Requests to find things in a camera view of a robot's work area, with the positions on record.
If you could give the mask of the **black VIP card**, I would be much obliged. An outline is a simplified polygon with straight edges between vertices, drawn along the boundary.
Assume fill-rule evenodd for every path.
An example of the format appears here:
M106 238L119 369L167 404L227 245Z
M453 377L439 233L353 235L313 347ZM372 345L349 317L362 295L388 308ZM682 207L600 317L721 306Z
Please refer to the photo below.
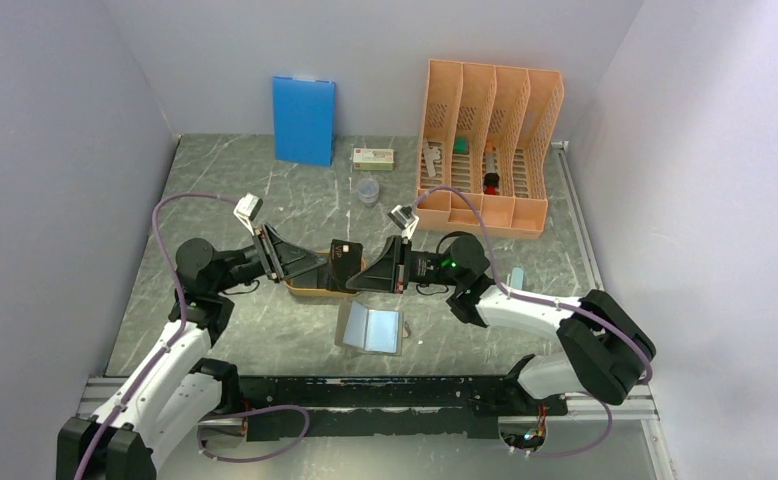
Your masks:
M328 280L330 291L355 293L347 287L347 281L362 270L363 245L347 240L333 239L328 254Z

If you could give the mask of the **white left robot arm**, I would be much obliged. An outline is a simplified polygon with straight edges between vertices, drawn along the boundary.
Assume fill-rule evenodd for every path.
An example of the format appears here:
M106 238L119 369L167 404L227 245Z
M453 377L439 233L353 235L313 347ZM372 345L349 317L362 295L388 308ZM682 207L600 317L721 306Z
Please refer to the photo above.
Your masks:
M154 479L204 416L242 409L237 367L207 355L234 309L225 291L263 277L288 280L326 262L271 226L259 227L250 245L237 250L185 241L175 257L175 305L160 337L108 401L60 429L57 478Z

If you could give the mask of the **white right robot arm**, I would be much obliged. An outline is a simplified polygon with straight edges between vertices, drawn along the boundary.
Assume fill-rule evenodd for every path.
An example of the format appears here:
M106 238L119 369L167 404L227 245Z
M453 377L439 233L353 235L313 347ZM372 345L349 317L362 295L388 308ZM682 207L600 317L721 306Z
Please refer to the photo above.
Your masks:
M391 294L404 293L410 284L450 287L446 303L460 322L515 329L559 345L560 353L526 356L509 372L504 398L518 414L564 393L585 392L620 405L648 379L656 347L607 292L554 297L508 288L488 275L490 261L474 235L451 232L448 237L447 247L428 252L392 236L380 257L346 286Z

